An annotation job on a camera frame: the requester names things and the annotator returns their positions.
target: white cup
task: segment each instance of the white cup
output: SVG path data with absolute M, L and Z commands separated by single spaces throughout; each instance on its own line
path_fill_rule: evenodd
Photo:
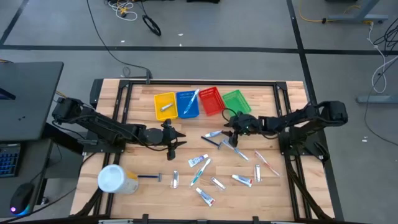
M 138 188 L 138 176 L 119 165 L 108 165 L 98 175 L 98 186 L 107 193 L 132 194 Z

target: red basket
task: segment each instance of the red basket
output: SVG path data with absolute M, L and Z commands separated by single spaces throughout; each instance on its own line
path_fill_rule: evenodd
M 217 87 L 200 91 L 199 98 L 207 116 L 220 113 L 225 108 L 224 101 L 221 98 Z

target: yellow basket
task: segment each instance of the yellow basket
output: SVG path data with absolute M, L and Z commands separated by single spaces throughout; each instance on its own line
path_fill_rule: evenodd
M 173 103 L 170 108 L 161 112 L 160 109 L 169 103 Z M 178 117 L 177 103 L 175 101 L 175 93 L 163 93 L 155 95 L 155 112 L 156 120 L 164 121 L 166 119 L 175 119 Z

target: white cable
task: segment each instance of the white cable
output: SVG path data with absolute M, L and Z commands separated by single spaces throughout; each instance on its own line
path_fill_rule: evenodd
M 119 4 L 122 5 L 122 6 L 124 6 L 126 9 L 132 9 L 132 8 L 134 7 L 134 4 L 133 4 L 132 2 L 126 2 L 126 1 L 125 1 L 125 2 L 119 2 Z M 132 12 L 132 11 L 126 11 L 125 14 L 127 15 L 127 14 L 129 14 L 129 13 L 133 13 L 134 15 L 136 15 L 136 17 L 135 17 L 134 19 L 126 19 L 126 18 L 123 18 L 123 17 L 119 16 L 119 12 L 121 12 L 121 10 L 119 9 L 117 3 L 111 4 L 111 2 L 108 1 L 108 5 L 111 6 L 111 8 L 113 9 L 113 11 L 115 11 L 115 14 L 116 14 L 116 16 L 117 16 L 119 19 L 123 19 L 123 20 L 125 20 L 125 21 L 135 21 L 135 20 L 138 18 L 137 13 Z
M 383 68 L 383 69 L 384 69 L 384 67 L 385 67 L 386 65 L 388 65 L 388 64 L 390 64 L 391 62 L 395 61 L 397 58 L 398 58 L 398 56 L 394 57 L 394 58 L 391 59 L 390 61 L 388 61 L 388 62 L 382 64 L 380 67 L 378 67 L 378 68 L 376 69 L 376 71 L 374 71 L 373 77 L 375 76 L 375 74 L 377 73 L 377 71 L 378 71 L 380 68 Z
M 385 91 L 386 88 L 387 88 L 387 79 L 386 79 L 386 74 L 384 73 L 384 71 L 385 71 L 385 69 L 386 69 L 386 57 L 385 57 L 384 54 L 380 51 L 379 46 L 373 44 L 373 42 L 372 42 L 372 40 L 371 40 L 371 32 L 372 32 L 372 30 L 373 30 L 373 22 L 371 23 L 371 26 L 370 26 L 370 28 L 369 28 L 369 34 L 368 34 L 367 40 L 373 45 L 373 48 L 375 48 L 375 49 L 380 53 L 380 55 L 383 57 L 383 66 L 382 66 L 382 67 L 383 67 L 383 73 L 382 73 L 382 76 L 383 76 L 383 80 L 384 80 L 384 87 L 383 87 L 383 90 L 381 90 L 381 91 L 377 90 L 376 87 L 374 86 L 374 85 L 375 85 L 375 83 L 374 83 L 374 77 L 376 76 L 376 72 L 375 72 L 375 73 L 373 74 L 373 76 L 372 76 L 372 87 L 373 87 L 373 90 L 374 90 L 376 93 L 384 93 L 384 91 Z

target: green basket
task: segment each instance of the green basket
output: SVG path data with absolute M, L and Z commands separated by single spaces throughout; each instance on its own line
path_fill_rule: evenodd
M 251 108 L 243 97 L 240 90 L 232 91 L 223 95 L 223 100 L 227 108 L 232 109 L 235 112 L 242 111 L 242 113 L 250 113 Z

